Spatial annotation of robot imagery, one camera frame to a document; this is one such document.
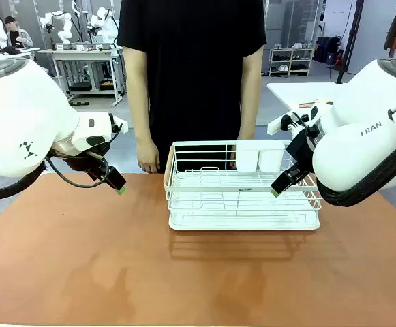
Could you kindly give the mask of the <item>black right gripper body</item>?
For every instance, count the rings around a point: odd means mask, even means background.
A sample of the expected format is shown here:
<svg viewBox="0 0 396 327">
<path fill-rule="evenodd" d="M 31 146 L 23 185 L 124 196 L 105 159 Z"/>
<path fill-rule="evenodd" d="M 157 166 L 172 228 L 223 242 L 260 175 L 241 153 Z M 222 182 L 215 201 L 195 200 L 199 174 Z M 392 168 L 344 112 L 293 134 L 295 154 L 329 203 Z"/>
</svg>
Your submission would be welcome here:
<svg viewBox="0 0 396 327">
<path fill-rule="evenodd" d="M 287 147 L 287 152 L 294 160 L 291 170 L 297 176 L 305 177 L 313 173 L 312 158 L 316 147 L 315 139 L 318 136 L 317 127 L 306 127 L 302 129 Z"/>
</svg>

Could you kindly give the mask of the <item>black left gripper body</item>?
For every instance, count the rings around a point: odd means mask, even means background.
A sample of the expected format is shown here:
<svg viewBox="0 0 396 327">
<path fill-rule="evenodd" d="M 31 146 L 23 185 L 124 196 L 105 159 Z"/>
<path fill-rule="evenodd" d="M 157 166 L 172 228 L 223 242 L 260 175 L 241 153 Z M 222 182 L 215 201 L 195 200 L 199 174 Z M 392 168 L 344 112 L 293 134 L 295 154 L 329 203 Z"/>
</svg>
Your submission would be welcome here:
<svg viewBox="0 0 396 327">
<path fill-rule="evenodd" d="M 109 171 L 104 162 L 105 154 L 110 150 L 109 144 L 100 144 L 83 151 L 76 157 L 68 157 L 64 162 L 73 170 L 88 174 L 94 181 L 102 180 Z"/>
</svg>

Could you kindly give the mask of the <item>white plastic cutlery holder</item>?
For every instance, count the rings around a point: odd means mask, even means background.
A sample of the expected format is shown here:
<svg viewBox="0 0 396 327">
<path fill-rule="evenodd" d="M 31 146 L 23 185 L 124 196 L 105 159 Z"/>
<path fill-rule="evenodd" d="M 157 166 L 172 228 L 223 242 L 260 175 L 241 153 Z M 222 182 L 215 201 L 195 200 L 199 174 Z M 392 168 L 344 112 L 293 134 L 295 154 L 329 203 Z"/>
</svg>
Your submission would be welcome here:
<svg viewBox="0 0 396 327">
<path fill-rule="evenodd" d="M 281 140 L 239 140 L 236 144 L 236 168 L 242 173 L 277 174 L 285 145 Z"/>
</svg>

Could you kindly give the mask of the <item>white wire dish rack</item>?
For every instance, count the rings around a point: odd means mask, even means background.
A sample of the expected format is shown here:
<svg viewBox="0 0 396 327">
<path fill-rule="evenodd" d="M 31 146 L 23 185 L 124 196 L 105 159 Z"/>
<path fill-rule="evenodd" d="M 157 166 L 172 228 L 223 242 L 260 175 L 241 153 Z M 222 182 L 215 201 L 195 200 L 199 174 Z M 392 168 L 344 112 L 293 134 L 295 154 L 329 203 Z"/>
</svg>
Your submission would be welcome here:
<svg viewBox="0 0 396 327">
<path fill-rule="evenodd" d="M 174 142 L 170 147 L 164 188 L 169 226 L 177 231 L 315 230 L 321 197 L 312 177 L 280 196 L 272 182 L 294 160 L 287 140 L 277 174 L 242 173 L 236 168 L 238 141 Z"/>
</svg>

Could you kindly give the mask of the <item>person's left forearm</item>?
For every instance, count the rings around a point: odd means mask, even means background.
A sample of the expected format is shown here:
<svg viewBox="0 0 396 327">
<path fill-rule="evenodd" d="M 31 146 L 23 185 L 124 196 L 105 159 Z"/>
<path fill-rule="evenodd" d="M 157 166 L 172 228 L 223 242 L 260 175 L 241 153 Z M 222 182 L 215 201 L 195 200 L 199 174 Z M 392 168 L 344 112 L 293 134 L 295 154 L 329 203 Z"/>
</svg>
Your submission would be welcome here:
<svg viewBox="0 0 396 327">
<path fill-rule="evenodd" d="M 260 107 L 262 76 L 249 76 L 241 83 L 241 125 L 238 140 L 254 138 L 256 119 Z"/>
</svg>

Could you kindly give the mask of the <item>person's right forearm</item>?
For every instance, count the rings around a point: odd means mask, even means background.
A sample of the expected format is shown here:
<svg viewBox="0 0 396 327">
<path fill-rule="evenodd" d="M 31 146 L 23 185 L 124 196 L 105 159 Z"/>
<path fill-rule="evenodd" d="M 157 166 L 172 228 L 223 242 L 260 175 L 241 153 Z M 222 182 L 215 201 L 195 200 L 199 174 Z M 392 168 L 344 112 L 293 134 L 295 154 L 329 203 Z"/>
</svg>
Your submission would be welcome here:
<svg viewBox="0 0 396 327">
<path fill-rule="evenodd" d="M 127 96 L 136 140 L 138 143 L 149 143 L 151 141 L 151 133 L 149 129 L 149 96 L 146 78 L 127 75 Z"/>
</svg>

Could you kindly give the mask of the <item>person's right hand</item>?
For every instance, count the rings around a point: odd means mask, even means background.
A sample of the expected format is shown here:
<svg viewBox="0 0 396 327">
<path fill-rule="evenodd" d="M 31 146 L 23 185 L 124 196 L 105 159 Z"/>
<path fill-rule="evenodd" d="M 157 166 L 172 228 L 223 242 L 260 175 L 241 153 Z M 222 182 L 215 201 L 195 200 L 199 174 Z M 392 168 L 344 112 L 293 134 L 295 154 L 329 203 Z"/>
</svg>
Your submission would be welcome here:
<svg viewBox="0 0 396 327">
<path fill-rule="evenodd" d="M 159 151 L 152 139 L 137 139 L 136 149 L 139 167 L 148 174 L 157 173 L 160 168 Z"/>
</svg>

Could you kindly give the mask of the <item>white side table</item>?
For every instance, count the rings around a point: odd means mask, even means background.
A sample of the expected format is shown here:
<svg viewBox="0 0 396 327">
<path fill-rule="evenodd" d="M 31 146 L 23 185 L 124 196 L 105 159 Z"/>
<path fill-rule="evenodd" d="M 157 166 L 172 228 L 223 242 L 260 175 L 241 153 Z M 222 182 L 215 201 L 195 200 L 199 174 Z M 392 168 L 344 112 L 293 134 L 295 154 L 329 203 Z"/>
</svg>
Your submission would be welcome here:
<svg viewBox="0 0 396 327">
<path fill-rule="evenodd" d="M 315 100 L 336 100 L 343 91 L 346 83 L 334 82 L 283 82 L 268 83 L 267 89 L 276 96 L 278 102 L 283 106 L 282 113 L 297 109 L 299 104 L 311 103 Z"/>
</svg>

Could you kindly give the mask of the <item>light wooden shoe rack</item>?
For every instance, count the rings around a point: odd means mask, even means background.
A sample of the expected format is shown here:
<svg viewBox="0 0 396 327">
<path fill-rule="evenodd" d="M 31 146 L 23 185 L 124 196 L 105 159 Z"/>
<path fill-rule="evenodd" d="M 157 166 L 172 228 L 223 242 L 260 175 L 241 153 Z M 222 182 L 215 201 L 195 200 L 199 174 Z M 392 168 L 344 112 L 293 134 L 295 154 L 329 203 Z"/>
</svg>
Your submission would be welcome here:
<svg viewBox="0 0 396 327">
<path fill-rule="evenodd" d="M 269 59 L 270 76 L 308 76 L 314 57 L 313 48 L 278 48 L 272 49 Z M 279 72 L 280 65 L 287 65 L 287 72 Z"/>
</svg>

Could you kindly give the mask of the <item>black backpack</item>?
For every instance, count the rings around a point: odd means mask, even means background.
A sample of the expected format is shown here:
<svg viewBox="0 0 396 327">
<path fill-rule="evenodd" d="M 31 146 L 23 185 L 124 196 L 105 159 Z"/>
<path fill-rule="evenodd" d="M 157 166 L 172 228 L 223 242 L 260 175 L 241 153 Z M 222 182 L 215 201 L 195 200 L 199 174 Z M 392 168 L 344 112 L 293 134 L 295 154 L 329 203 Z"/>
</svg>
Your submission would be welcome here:
<svg viewBox="0 0 396 327">
<path fill-rule="evenodd" d="M 327 65 L 335 65 L 341 57 L 343 49 L 341 48 L 341 37 L 317 37 L 316 47 L 313 60 L 326 63 Z"/>
</svg>

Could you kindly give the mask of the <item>white-framed workshop table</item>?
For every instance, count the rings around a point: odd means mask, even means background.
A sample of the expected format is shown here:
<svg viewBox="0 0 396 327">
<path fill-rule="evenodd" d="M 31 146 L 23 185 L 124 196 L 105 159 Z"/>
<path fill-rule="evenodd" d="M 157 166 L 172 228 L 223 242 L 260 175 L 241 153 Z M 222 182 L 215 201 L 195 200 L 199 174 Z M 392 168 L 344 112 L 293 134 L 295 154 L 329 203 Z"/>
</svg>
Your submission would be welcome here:
<svg viewBox="0 0 396 327">
<path fill-rule="evenodd" d="M 111 106 L 119 104 L 126 94 L 125 68 L 122 50 L 40 50 L 40 54 L 52 59 L 58 84 L 68 99 L 79 95 L 109 95 L 114 100 Z M 100 91 L 101 80 L 112 78 L 115 89 Z M 71 92 L 69 86 L 75 82 L 90 82 L 89 92 Z"/>
</svg>

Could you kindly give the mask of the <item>black slanted pole stand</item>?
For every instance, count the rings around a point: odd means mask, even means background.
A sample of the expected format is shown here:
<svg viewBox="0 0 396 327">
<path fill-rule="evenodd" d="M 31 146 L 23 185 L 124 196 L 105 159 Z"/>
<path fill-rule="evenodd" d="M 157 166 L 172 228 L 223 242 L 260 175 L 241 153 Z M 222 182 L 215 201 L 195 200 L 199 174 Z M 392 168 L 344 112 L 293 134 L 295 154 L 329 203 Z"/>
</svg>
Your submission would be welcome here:
<svg viewBox="0 0 396 327">
<path fill-rule="evenodd" d="M 353 52 L 355 41 L 356 41 L 356 36 L 357 36 L 358 30 L 359 30 L 359 25 L 360 25 L 360 21 L 361 21 L 361 15 L 362 15 L 362 11 L 363 11 L 364 2 L 365 2 L 365 0 L 356 0 L 356 9 L 354 12 L 354 18 L 353 18 L 352 26 L 351 26 L 351 29 L 349 32 L 349 37 L 348 37 L 348 41 L 346 44 L 346 48 L 344 51 L 343 61 L 339 68 L 338 77 L 335 82 L 336 84 L 341 84 L 344 74 L 346 74 L 348 72 L 350 60 L 352 57 L 352 52 Z"/>
</svg>

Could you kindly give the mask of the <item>white office desk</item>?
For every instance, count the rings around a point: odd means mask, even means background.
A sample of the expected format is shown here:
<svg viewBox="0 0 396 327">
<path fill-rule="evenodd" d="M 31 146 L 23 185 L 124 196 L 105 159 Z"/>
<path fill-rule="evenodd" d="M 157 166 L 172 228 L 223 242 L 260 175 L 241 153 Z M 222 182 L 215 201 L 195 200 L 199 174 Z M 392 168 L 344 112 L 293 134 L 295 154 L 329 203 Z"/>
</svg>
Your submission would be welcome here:
<svg viewBox="0 0 396 327">
<path fill-rule="evenodd" d="M 39 48 L 30 48 L 30 49 L 21 49 L 18 54 L 2 54 L 0 53 L 0 60 L 18 58 L 18 57 L 26 57 L 29 59 L 34 59 L 35 54 L 39 51 Z"/>
</svg>

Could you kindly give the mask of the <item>person's black t-shirt torso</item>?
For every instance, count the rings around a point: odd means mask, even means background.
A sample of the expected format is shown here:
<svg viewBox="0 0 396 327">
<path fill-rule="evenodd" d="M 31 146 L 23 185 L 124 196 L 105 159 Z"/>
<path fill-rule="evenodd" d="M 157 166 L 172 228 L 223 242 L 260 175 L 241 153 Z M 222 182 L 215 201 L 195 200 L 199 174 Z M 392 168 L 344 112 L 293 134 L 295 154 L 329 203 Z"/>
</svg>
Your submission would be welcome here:
<svg viewBox="0 0 396 327">
<path fill-rule="evenodd" d="M 241 83 L 261 75 L 263 0 L 122 0 L 126 77 L 142 76 L 165 170 L 178 141 L 238 140 Z"/>
</svg>

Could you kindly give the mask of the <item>seated person in grey hoodie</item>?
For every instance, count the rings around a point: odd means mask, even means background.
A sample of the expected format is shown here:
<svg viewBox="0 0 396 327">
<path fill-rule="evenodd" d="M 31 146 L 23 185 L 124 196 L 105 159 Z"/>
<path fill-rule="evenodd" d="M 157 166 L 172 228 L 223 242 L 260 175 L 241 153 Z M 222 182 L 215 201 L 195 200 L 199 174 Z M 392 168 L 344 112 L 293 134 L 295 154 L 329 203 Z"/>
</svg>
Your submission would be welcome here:
<svg viewBox="0 0 396 327">
<path fill-rule="evenodd" d="M 4 24 L 7 29 L 8 44 L 14 48 L 32 48 L 33 40 L 31 36 L 21 27 L 18 26 L 16 19 L 13 16 L 7 16 L 4 19 Z"/>
</svg>

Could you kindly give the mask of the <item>dark olive hanging jacket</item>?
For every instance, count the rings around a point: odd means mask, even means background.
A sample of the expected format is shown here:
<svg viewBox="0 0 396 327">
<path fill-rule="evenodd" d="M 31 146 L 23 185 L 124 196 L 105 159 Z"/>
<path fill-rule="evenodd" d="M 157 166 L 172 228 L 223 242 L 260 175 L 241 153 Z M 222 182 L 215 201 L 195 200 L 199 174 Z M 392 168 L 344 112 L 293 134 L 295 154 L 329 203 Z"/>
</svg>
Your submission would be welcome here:
<svg viewBox="0 0 396 327">
<path fill-rule="evenodd" d="M 384 42 L 385 50 L 392 48 L 395 38 L 396 38 L 396 15 L 394 16 L 392 23 L 389 27 L 389 30 L 387 32 L 387 35 L 386 35 L 386 39 Z"/>
</svg>

